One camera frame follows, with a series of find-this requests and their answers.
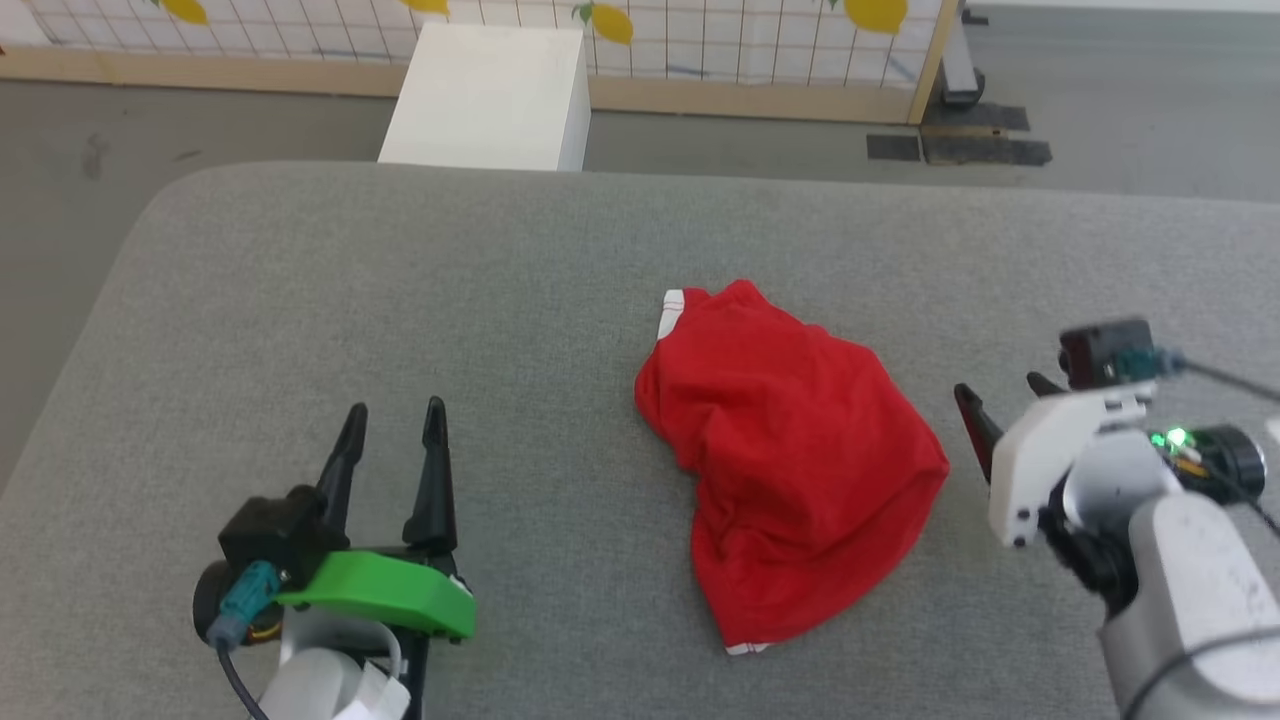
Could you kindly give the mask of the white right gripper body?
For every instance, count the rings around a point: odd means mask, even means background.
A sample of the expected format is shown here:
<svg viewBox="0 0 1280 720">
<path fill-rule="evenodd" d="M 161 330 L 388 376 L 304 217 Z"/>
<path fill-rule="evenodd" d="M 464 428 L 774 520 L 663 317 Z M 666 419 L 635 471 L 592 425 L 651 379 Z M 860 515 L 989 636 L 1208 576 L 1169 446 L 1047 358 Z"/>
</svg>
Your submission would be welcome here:
<svg viewBox="0 0 1280 720">
<path fill-rule="evenodd" d="M 1100 429 L 1146 418 L 1149 386 L 1116 386 L 1036 400 L 996 442 L 988 523 L 1005 547 L 1034 538 L 1032 516 Z"/>
</svg>

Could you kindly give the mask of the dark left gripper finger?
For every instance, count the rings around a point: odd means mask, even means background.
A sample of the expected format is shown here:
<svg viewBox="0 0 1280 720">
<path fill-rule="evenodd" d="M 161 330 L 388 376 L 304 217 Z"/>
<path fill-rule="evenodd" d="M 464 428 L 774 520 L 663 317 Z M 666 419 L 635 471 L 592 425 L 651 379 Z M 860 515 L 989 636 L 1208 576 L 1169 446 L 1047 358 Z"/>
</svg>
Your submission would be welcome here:
<svg viewBox="0 0 1280 720">
<path fill-rule="evenodd" d="M 452 555 L 458 544 L 445 402 L 431 396 L 422 428 L 425 457 L 413 501 L 403 525 L 403 542 L 426 556 Z"/>
<path fill-rule="evenodd" d="M 346 530 L 352 480 L 355 469 L 364 456 L 367 423 L 367 405 L 355 404 L 346 416 L 316 484 L 317 492 L 325 501 L 323 521 L 334 530 Z"/>
</svg>

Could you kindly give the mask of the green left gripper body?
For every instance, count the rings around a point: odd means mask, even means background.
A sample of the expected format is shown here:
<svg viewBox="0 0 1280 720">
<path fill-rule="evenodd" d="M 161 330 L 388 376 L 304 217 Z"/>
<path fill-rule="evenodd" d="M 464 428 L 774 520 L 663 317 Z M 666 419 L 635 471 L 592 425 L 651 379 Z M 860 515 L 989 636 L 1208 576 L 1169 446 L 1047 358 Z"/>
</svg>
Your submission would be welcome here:
<svg viewBox="0 0 1280 720">
<path fill-rule="evenodd" d="M 329 553 L 300 589 L 275 596 L 303 605 L 449 641 L 474 638 L 477 605 L 462 580 L 443 571 L 364 550 Z"/>
</svg>

